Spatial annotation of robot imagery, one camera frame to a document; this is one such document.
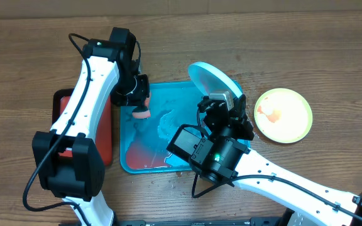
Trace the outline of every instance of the screw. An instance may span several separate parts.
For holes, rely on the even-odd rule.
[[[353,199],[352,199],[352,202],[355,203],[355,204],[358,204],[358,197],[354,196]]]

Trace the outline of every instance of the cable clip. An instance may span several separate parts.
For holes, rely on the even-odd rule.
[[[276,179],[276,173],[271,173],[271,178],[269,179],[270,182],[274,182]]]
[[[333,210],[337,213],[340,210],[340,203],[335,202],[335,207],[333,208]]]
[[[71,124],[72,126],[74,126],[74,125],[75,125],[75,122],[74,122],[72,119],[69,119],[68,122],[67,122],[67,124]]]
[[[74,210],[77,210],[79,208],[80,204],[74,205]]]

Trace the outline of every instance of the black bracket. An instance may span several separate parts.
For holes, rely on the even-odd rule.
[[[238,139],[254,138],[253,126],[245,113],[245,100],[245,95],[234,98],[234,107],[228,109],[225,100],[205,96],[198,104],[198,111],[206,112],[204,123],[212,134],[200,138],[186,128],[192,127],[204,134],[201,131],[203,128],[182,125],[168,144],[167,150],[188,162],[202,179],[214,184],[237,177],[237,164],[242,155],[250,151]]]
[[[140,59],[132,60],[136,38],[128,29],[113,28],[110,39],[90,39],[83,51],[87,58],[106,57],[117,62],[119,80],[111,91],[111,102],[117,106],[137,106],[135,112],[148,110],[145,100],[150,96],[147,75],[139,75]]]
[[[36,132],[31,144],[36,165],[40,164],[57,138],[55,131]],[[66,148],[72,148],[71,158],[59,155]],[[55,197],[71,196],[89,202],[93,196],[99,194],[104,173],[104,163],[94,141],[80,133],[77,137],[63,137],[56,152],[46,160],[38,176],[41,187],[51,190]]]

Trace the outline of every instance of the green led light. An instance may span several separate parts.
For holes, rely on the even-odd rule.
[[[215,154],[214,155],[214,160],[217,161],[217,162],[220,161],[220,154]]]

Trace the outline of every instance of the white plate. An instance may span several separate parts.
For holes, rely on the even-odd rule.
[[[294,143],[311,129],[312,111],[308,102],[290,89],[272,89],[258,99],[255,122],[269,139],[279,143]]]
[[[196,62],[189,65],[188,74],[204,95],[219,90],[230,91],[233,98],[240,97],[243,94],[225,73],[208,63]]]

